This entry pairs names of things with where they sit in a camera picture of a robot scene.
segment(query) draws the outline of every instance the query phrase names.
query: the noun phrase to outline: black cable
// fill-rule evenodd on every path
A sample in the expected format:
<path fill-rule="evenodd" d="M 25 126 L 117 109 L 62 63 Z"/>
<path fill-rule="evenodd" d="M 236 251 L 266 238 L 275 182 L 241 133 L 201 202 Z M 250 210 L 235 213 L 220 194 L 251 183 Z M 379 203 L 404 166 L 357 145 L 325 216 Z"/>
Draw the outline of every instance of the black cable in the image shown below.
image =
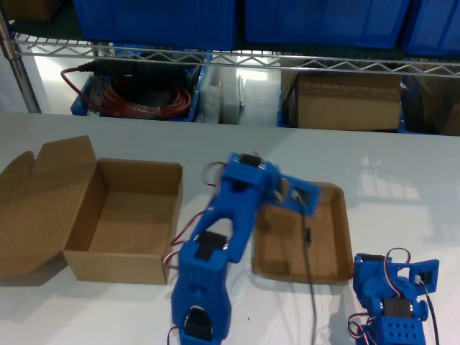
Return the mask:
<path fill-rule="evenodd" d="M 170 345 L 170 335 L 171 335 L 171 331 L 175 330 L 175 329 L 179 329 L 180 327 L 177 327 L 177 326 L 173 326 L 170 328 L 170 331 L 167 333 L 167 341 L 166 341 L 166 344 L 167 345 Z"/>
<path fill-rule="evenodd" d="M 307 228 L 305 222 L 305 203 L 303 199 L 298 196 L 298 202 L 300 205 L 300 217 L 301 217 L 301 224 L 302 224 L 302 235 L 303 235 L 303 251 L 304 251 L 304 259 L 305 259 L 305 266 L 307 268 L 307 279 L 308 284 L 310 285 L 310 295 L 311 295 L 311 305 L 313 308 L 313 329 L 311 331 L 311 345 L 314 345 L 315 338 L 316 338 L 316 304 L 315 304 L 315 293 L 313 291 L 313 277 L 311 275 L 311 268 L 310 268 L 310 260 L 308 258 L 308 248 L 311 244 L 311 229 Z"/>
<path fill-rule="evenodd" d="M 420 282 L 422 283 L 423 287 L 425 288 L 426 301 L 428 303 L 428 307 L 430 308 L 431 319 L 433 320 L 434 338 L 436 340 L 436 345 L 439 345 L 438 323 L 436 322 L 436 315 L 434 313 L 434 307 L 433 307 L 433 304 L 431 302 L 431 298 L 430 298 L 430 295 L 428 294 L 428 290 L 426 289 L 425 284 L 423 283 L 423 281 L 420 281 Z"/>
<path fill-rule="evenodd" d="M 430 307 L 431 318 L 433 319 L 434 337 L 436 339 L 436 345 L 439 345 L 438 324 L 436 323 L 436 315 L 434 314 L 434 307 L 431 302 L 430 296 L 427 295 L 426 300 L 428 302 L 428 307 Z"/>

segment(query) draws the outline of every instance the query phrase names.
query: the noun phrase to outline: table surface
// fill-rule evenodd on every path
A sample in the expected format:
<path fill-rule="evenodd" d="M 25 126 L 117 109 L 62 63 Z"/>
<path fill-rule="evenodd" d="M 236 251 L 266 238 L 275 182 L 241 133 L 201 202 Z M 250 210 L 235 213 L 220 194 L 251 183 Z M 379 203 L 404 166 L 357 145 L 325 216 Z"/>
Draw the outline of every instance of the table surface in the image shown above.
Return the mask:
<path fill-rule="evenodd" d="M 208 202 L 204 165 L 230 152 L 258 153 L 305 180 L 340 186 L 353 253 L 405 247 L 413 262 L 441 261 L 432 294 L 441 344 L 460 344 L 460 139 L 409 134 L 268 129 L 79 116 L 1 114 L 0 169 L 49 141 L 88 135 L 96 156 L 179 162 L 184 195 L 179 227 Z M 309 344 L 308 286 L 254 276 L 251 245 L 229 269 L 233 315 L 224 344 Z M 403 254 L 395 253 L 396 260 Z M 0 287 L 2 344 L 166 344 L 171 327 L 167 286 L 78 282 L 70 268 L 41 287 Z M 317 344 L 353 344 L 349 315 L 362 312 L 351 282 L 316 285 Z M 431 320 L 423 323 L 434 344 Z M 171 344 L 178 342 L 172 333 Z"/>

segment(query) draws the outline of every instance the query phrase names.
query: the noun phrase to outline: box lid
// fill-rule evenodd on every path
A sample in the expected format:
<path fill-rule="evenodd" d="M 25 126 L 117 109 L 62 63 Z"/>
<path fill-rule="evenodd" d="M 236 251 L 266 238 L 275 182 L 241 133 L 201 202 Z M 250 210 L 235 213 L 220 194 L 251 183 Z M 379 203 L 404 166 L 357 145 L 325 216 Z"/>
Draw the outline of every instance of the box lid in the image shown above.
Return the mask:
<path fill-rule="evenodd" d="M 25 275 L 65 246 L 97 160 L 88 137 L 25 152 L 0 174 L 0 277 Z"/>

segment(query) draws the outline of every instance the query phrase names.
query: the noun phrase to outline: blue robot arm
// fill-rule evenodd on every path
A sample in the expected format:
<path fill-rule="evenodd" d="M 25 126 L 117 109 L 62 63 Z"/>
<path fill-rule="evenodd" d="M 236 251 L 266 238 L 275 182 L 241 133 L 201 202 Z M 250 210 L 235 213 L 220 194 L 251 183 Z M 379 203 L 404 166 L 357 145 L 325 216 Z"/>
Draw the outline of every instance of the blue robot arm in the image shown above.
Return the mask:
<path fill-rule="evenodd" d="M 425 345 L 422 321 L 428 318 L 428 305 L 417 297 L 436 291 L 439 261 L 397 264 L 389 258 L 387 271 L 401 296 L 390 287 L 384 264 L 385 257 L 379 255 L 358 254 L 354 258 L 353 289 L 372 319 L 362 325 L 364 336 L 356 345 L 366 344 L 366 337 L 376 345 Z M 409 277 L 397 275 L 403 268 L 409 269 Z"/>
<path fill-rule="evenodd" d="M 231 320 L 225 287 L 227 265 L 241 260 L 263 203 L 300 212 L 293 195 L 302 198 L 305 214 L 312 216 L 319 201 L 318 186 L 282 175 L 260 157 L 230 156 L 218 195 L 179 252 L 179 275 L 171 304 L 172 322 L 180 327 L 182 345 L 219 345 L 227 337 Z M 219 219 L 232 221 L 230 239 L 207 231 Z"/>

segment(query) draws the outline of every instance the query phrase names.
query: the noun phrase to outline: wire shelf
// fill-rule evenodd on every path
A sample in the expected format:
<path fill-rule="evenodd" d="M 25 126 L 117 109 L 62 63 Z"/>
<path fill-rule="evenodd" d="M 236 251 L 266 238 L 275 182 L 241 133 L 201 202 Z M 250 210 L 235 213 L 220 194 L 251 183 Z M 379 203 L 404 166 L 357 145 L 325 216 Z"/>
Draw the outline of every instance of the wire shelf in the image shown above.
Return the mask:
<path fill-rule="evenodd" d="M 460 62 L 408 58 L 402 60 L 347 57 L 319 57 L 287 52 L 256 50 L 189 50 L 146 45 L 114 46 L 88 41 L 57 40 L 16 34 L 14 43 L 23 56 L 86 58 L 103 60 L 136 59 L 141 63 L 174 65 L 215 65 L 238 68 L 269 68 L 318 72 L 374 73 L 460 77 Z"/>

